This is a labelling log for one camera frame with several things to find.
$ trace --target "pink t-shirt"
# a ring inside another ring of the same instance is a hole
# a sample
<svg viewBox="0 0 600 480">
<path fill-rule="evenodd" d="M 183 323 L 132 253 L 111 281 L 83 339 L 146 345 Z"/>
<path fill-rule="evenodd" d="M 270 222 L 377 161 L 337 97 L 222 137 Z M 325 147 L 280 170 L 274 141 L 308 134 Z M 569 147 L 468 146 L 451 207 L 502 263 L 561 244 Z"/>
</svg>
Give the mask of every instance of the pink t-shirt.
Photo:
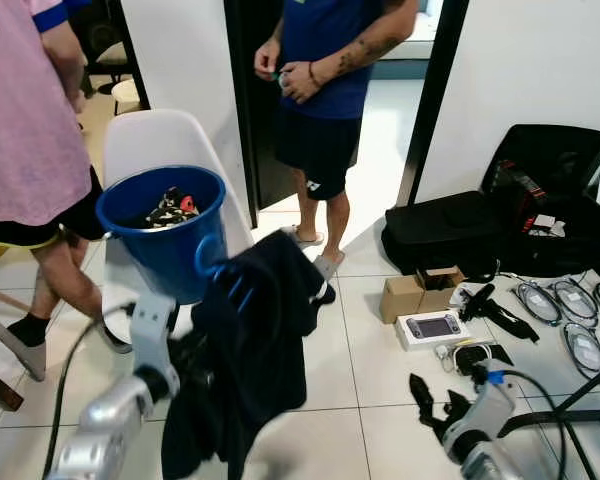
<svg viewBox="0 0 600 480">
<path fill-rule="evenodd" d="M 91 188 L 76 116 L 39 33 L 66 19 L 62 9 L 61 0 L 0 0 L 0 221 L 44 225 Z"/>
</svg>

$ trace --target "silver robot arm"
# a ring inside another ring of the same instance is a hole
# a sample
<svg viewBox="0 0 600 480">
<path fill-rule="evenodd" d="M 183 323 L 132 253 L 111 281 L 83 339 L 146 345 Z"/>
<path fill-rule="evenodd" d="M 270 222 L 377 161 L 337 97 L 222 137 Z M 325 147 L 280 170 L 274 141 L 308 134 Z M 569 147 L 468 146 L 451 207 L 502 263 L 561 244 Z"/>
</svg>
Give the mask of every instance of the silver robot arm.
<svg viewBox="0 0 600 480">
<path fill-rule="evenodd" d="M 87 406 L 47 480 L 118 478 L 127 449 L 155 404 L 180 389 L 167 348 L 177 314 L 178 305 L 171 298 L 154 293 L 140 298 L 131 319 L 134 374 Z"/>
<path fill-rule="evenodd" d="M 515 409 L 515 391 L 507 376 L 498 372 L 509 366 L 499 360 L 479 362 L 487 377 L 477 383 L 479 395 L 471 404 L 449 390 L 448 417 L 433 416 L 433 397 L 424 380 L 411 375 L 409 386 L 418 406 L 420 422 L 431 427 L 447 456 L 462 465 L 467 480 L 522 480 L 514 462 L 494 441 Z"/>
</svg>

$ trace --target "black carrying case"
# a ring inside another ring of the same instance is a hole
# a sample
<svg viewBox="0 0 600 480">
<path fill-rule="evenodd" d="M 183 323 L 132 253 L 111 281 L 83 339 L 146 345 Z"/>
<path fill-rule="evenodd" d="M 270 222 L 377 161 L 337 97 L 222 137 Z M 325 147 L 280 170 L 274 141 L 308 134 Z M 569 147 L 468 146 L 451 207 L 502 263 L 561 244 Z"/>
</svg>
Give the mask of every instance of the black carrying case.
<svg viewBox="0 0 600 480">
<path fill-rule="evenodd" d="M 600 261 L 600 207 L 582 194 L 600 149 L 600 132 L 557 125 L 515 125 L 497 149 L 483 192 L 465 192 L 386 213 L 382 242 L 403 274 L 459 265 L 469 277 L 501 270 L 552 277 L 581 272 Z M 515 163 L 546 195 L 503 180 Z M 566 238 L 521 232 L 529 215 L 566 223 Z"/>
</svg>

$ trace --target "shorts logo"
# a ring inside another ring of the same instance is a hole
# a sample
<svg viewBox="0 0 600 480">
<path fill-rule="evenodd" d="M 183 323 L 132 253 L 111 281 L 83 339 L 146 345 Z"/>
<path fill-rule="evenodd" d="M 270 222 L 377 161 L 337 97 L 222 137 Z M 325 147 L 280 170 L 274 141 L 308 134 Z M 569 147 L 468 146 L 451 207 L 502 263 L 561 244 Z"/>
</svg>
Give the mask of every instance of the shorts logo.
<svg viewBox="0 0 600 480">
<path fill-rule="evenodd" d="M 309 180 L 307 182 L 307 188 L 309 190 L 311 190 L 312 192 L 315 192 L 317 189 L 319 189 L 322 185 L 320 185 L 319 183 L 316 182 L 312 182 L 311 180 Z"/>
</svg>

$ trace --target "bracelet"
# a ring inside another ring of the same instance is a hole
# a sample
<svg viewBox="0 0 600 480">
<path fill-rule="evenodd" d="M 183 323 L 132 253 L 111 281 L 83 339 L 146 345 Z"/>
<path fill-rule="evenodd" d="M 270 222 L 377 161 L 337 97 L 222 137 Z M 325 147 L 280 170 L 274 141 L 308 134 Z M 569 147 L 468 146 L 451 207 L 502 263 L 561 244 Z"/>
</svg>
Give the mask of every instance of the bracelet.
<svg viewBox="0 0 600 480">
<path fill-rule="evenodd" d="M 316 77 L 313 76 L 313 68 L 311 68 L 313 65 L 313 62 L 309 62 L 309 78 L 311 78 L 311 81 L 313 82 L 313 84 L 318 87 L 318 88 L 322 88 L 322 85 L 320 84 L 320 82 L 318 82 L 316 80 Z"/>
</svg>

